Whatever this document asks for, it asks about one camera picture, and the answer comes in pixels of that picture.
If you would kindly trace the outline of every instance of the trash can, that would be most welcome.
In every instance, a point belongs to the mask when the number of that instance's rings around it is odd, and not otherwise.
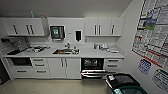
[[[118,73],[113,75],[107,75],[107,94],[112,93],[112,89],[118,89],[123,86],[140,86],[130,74]]]
[[[148,94],[139,86],[123,86],[118,89],[112,89],[112,94]]]

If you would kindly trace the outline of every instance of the faucet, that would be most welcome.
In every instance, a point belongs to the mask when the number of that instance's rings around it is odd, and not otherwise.
[[[70,44],[69,43],[67,43],[66,45],[65,45],[65,47],[68,47],[68,49],[70,48]]]

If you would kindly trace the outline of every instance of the countertop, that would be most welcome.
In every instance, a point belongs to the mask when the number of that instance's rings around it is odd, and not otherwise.
[[[7,55],[4,54],[3,57],[45,57],[45,58],[53,58],[53,57],[60,57],[60,58],[124,58],[123,55],[120,53],[111,53],[107,51],[101,51],[99,49],[93,49],[93,48],[81,48],[79,51],[79,54],[73,55],[73,54],[52,54],[54,51],[56,51],[57,48],[50,48],[45,49],[42,52],[34,53],[34,52],[21,52],[16,55]]]

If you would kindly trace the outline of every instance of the poster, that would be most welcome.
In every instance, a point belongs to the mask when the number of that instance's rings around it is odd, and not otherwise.
[[[141,61],[139,62],[138,69],[141,71],[141,73],[148,75],[150,67],[151,63],[149,61],[141,59]]]
[[[153,82],[164,91],[168,92],[168,73],[164,70],[157,69],[152,78]]]
[[[144,0],[132,51],[168,71],[168,0]]]

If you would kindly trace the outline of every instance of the tile floor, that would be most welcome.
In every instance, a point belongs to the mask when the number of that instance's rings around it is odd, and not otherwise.
[[[0,85],[0,94],[107,94],[105,80],[15,79]]]

